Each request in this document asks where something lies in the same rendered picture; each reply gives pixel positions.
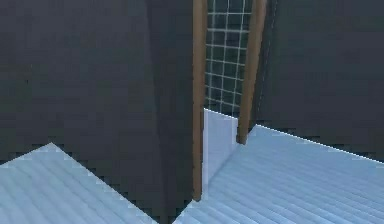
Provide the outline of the brown wooden door frame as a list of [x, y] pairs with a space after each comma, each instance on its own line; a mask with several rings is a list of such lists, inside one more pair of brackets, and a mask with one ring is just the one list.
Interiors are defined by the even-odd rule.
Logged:
[[[236, 142], [245, 145], [248, 137], [252, 102], [259, 67], [261, 44], [268, 0], [252, 0], [246, 50], [244, 81]], [[193, 200], [200, 201], [203, 189], [203, 130], [205, 98], [205, 60], [207, 0], [193, 0]]]

